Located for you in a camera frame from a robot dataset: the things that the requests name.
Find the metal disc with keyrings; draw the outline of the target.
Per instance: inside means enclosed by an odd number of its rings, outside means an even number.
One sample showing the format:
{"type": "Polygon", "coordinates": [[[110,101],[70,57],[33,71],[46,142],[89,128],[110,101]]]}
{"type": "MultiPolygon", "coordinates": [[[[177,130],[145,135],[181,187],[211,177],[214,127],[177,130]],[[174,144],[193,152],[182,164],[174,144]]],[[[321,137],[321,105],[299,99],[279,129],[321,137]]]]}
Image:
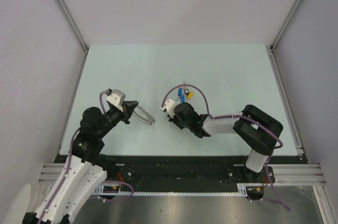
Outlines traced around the metal disc with keyrings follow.
{"type": "Polygon", "coordinates": [[[155,118],[148,113],[143,107],[137,106],[133,111],[133,116],[141,123],[152,126],[155,124],[155,118]]]}

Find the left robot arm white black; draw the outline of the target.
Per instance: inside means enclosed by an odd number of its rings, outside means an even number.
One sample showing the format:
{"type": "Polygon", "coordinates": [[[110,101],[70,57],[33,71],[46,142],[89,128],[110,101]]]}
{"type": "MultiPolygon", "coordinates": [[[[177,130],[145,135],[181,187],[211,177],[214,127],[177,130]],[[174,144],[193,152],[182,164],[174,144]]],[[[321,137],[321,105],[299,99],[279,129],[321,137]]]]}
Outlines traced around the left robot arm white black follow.
{"type": "Polygon", "coordinates": [[[98,107],[83,112],[62,172],[37,209],[24,215],[23,223],[73,223],[96,187],[116,177],[115,160],[101,154],[102,139],[118,123],[130,123],[138,102],[122,101],[117,106],[112,103],[108,106],[105,113],[98,107]]]}

